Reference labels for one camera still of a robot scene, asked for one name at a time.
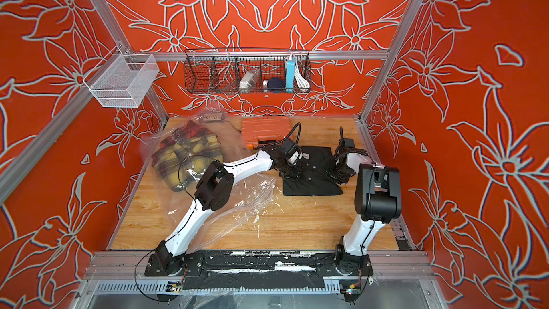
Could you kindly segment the red black plaid shirt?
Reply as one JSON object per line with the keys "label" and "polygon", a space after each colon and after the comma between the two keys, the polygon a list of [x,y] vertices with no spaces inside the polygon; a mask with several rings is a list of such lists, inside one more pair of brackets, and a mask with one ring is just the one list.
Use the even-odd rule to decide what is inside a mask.
{"label": "red black plaid shirt", "polygon": [[173,130],[166,138],[164,138],[164,140],[161,141],[160,146],[172,146],[176,142],[184,142],[195,137],[203,137],[209,134],[212,133],[206,127],[190,120],[183,126]]}

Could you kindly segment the yellow black plaid shirt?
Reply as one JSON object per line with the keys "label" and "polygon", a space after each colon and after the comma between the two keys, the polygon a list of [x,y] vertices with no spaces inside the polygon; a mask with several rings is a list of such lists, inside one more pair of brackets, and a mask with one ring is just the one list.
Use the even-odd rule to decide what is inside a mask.
{"label": "yellow black plaid shirt", "polygon": [[164,144],[152,156],[157,177],[179,193],[200,180],[213,160],[223,161],[222,146],[215,134],[178,138]]}

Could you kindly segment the clear plastic vacuum bag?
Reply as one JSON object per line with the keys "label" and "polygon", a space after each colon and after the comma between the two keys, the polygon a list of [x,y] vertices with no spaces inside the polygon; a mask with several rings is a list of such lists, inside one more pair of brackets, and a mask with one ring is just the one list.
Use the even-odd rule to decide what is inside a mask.
{"label": "clear plastic vacuum bag", "polygon": [[244,127],[221,112],[171,119],[157,134],[138,195],[152,214],[138,247],[179,256],[233,231],[273,197],[275,151],[251,151]]}

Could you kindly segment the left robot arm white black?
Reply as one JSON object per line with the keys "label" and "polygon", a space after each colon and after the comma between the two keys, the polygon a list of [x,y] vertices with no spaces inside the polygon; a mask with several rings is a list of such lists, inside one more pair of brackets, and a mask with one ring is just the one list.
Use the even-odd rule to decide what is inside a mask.
{"label": "left robot arm white black", "polygon": [[303,156],[298,145],[301,128],[296,123],[283,140],[260,147],[252,156],[229,163],[213,160],[198,181],[183,219],[150,253],[144,275],[175,276],[185,270],[184,256],[191,242],[206,220],[227,204],[238,182],[269,170],[277,170],[283,177],[297,177],[297,162]]}

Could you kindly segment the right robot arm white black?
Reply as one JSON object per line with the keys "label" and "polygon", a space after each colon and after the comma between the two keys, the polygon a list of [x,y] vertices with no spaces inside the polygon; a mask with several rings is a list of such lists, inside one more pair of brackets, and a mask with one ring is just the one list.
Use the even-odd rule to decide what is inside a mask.
{"label": "right robot arm white black", "polygon": [[334,268],[344,276],[370,275],[367,255],[370,243],[383,227],[402,213],[400,170],[376,163],[367,151],[355,146],[354,140],[344,137],[343,128],[340,128],[339,144],[327,176],[339,185],[357,177],[356,217],[337,244]]}

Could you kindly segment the orange plastic tool case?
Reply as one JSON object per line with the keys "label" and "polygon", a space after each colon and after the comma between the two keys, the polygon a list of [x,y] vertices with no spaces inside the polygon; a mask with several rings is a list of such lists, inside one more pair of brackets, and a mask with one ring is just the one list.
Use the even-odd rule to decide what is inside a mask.
{"label": "orange plastic tool case", "polygon": [[242,121],[242,139],[249,150],[283,140],[290,132],[289,117],[253,117]]}

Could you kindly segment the dark blue round object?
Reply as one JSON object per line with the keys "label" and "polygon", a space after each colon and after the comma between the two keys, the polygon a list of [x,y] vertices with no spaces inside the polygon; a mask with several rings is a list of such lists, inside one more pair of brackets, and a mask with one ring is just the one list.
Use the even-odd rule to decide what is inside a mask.
{"label": "dark blue round object", "polygon": [[272,93],[283,93],[285,91],[285,81],[273,77],[267,81],[267,89]]}

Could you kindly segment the grey white packet in basket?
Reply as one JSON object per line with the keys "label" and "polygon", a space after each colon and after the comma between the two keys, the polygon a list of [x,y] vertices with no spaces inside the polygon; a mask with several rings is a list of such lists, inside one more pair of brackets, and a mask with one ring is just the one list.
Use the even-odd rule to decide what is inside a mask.
{"label": "grey white packet in basket", "polygon": [[248,71],[240,80],[239,92],[244,94],[251,93],[251,91],[253,91],[254,88],[256,87],[259,80],[260,80],[259,70]]}

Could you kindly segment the small black device with buttons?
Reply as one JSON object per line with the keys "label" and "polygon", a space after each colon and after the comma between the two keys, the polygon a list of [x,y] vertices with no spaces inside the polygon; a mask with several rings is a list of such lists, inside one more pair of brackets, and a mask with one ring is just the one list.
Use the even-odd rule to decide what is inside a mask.
{"label": "small black device with buttons", "polygon": [[204,114],[200,118],[200,122],[204,124],[223,123],[224,121],[225,121],[225,114],[222,112],[209,112]]}

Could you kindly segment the light blue box in basket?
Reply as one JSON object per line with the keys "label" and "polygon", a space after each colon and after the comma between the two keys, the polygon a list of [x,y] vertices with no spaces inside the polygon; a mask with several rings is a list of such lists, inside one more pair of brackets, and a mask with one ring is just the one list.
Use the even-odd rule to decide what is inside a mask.
{"label": "light blue box in basket", "polygon": [[295,81],[295,59],[292,55],[285,59],[286,76],[285,76],[285,91],[293,93]]}

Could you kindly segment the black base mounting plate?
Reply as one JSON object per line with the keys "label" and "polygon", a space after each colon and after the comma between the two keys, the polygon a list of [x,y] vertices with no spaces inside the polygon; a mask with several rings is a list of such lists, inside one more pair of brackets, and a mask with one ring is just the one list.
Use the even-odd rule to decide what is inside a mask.
{"label": "black base mounting plate", "polygon": [[328,290],[373,277],[370,257],[335,251],[200,250],[164,262],[156,253],[142,263],[144,276],[175,278],[185,290]]}

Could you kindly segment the clear acrylic wall bin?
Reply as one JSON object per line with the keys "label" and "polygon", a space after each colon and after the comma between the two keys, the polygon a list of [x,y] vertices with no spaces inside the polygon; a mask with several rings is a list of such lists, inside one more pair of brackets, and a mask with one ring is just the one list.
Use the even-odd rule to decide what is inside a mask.
{"label": "clear acrylic wall bin", "polygon": [[159,71],[152,54],[116,54],[85,84],[102,107],[137,108]]}

